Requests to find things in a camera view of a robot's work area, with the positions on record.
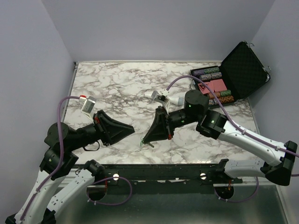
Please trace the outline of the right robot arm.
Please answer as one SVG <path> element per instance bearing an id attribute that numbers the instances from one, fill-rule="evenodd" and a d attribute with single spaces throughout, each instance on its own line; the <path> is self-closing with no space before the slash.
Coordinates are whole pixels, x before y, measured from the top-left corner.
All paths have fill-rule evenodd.
<path id="1" fill-rule="evenodd" d="M 234 144 L 258 158 L 255 160 L 221 160 L 215 178 L 221 183 L 237 177 L 262 177 L 268 181 L 288 186 L 295 162 L 297 144 L 274 141 L 238 125 L 229 116 L 210 110 L 209 98 L 199 90 L 189 90 L 184 97 L 183 109 L 170 112 L 169 99 L 156 96 L 162 105 L 156 109 L 154 121 L 141 143 L 171 140 L 178 127 L 197 123 L 201 135 Z"/>

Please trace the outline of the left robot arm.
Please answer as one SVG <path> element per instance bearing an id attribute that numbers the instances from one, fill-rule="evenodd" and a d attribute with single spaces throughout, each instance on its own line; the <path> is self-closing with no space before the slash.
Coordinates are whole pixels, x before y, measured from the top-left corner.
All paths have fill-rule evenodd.
<path id="1" fill-rule="evenodd" d="M 103 110 L 93 115 L 93 122 L 73 129 L 55 123 L 44 142 L 49 146 L 40 164 L 33 189 L 20 211 L 6 218 L 7 224 L 54 224 L 62 210 L 89 185 L 99 184 L 105 168 L 95 160 L 87 161 L 76 177 L 62 190 L 57 188 L 78 160 L 74 150 L 102 142 L 113 145 L 135 132 L 131 125 L 110 118 Z"/>

